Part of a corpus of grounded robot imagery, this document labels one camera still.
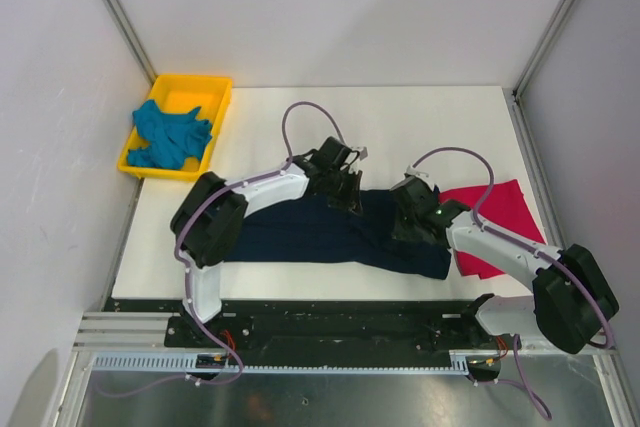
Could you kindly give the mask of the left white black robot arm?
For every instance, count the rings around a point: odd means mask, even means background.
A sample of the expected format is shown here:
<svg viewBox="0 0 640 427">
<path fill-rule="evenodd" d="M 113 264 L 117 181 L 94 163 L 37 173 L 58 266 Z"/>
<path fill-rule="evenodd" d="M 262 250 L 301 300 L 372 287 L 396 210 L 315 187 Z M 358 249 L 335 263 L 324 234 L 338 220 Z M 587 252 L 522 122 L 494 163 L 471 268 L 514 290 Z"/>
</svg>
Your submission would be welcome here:
<svg viewBox="0 0 640 427">
<path fill-rule="evenodd" d="M 329 137 L 318 149 L 290 153 L 272 171 L 235 181 L 202 174 L 170 222 L 174 256 L 184 264 L 184 308 L 191 315 L 186 334 L 197 345 L 214 344 L 221 334 L 215 317 L 222 310 L 221 265 L 233 250 L 244 220 L 276 204 L 322 195 L 331 207 L 362 212 L 358 163 L 364 147 L 349 147 Z"/>
</svg>

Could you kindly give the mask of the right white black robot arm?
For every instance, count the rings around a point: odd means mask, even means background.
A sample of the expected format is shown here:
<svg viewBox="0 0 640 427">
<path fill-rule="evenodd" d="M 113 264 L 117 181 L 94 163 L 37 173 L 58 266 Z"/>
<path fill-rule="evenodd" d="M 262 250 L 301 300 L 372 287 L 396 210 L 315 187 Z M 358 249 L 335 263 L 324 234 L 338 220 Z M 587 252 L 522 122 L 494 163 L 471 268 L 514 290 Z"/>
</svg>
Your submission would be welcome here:
<svg viewBox="0 0 640 427">
<path fill-rule="evenodd" d="M 461 323 L 463 340 L 484 348 L 496 336 L 542 337 L 569 354 L 613 344 L 610 319 L 619 305 L 591 252 L 577 244 L 561 249 L 501 227 L 456 201 L 440 202 L 428 183 L 407 175 L 391 189 L 397 206 L 394 233 L 405 241 L 469 254 L 528 290 L 520 297 L 485 294 Z"/>
</svg>

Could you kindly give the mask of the navy blue t-shirt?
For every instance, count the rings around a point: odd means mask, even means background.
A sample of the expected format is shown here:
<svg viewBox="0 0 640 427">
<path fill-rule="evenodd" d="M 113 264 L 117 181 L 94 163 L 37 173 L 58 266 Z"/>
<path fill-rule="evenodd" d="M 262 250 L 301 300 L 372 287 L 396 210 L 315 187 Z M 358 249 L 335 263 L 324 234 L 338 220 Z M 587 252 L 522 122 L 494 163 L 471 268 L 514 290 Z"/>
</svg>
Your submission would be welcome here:
<svg viewBox="0 0 640 427">
<path fill-rule="evenodd" d="M 356 215 L 328 205 L 317 195 L 278 203 L 243 222 L 227 262 L 287 262 L 337 264 L 356 262 L 370 267 L 447 278 L 451 254 L 429 243 L 393 238 L 396 203 L 386 190 L 360 196 L 363 213 Z"/>
</svg>

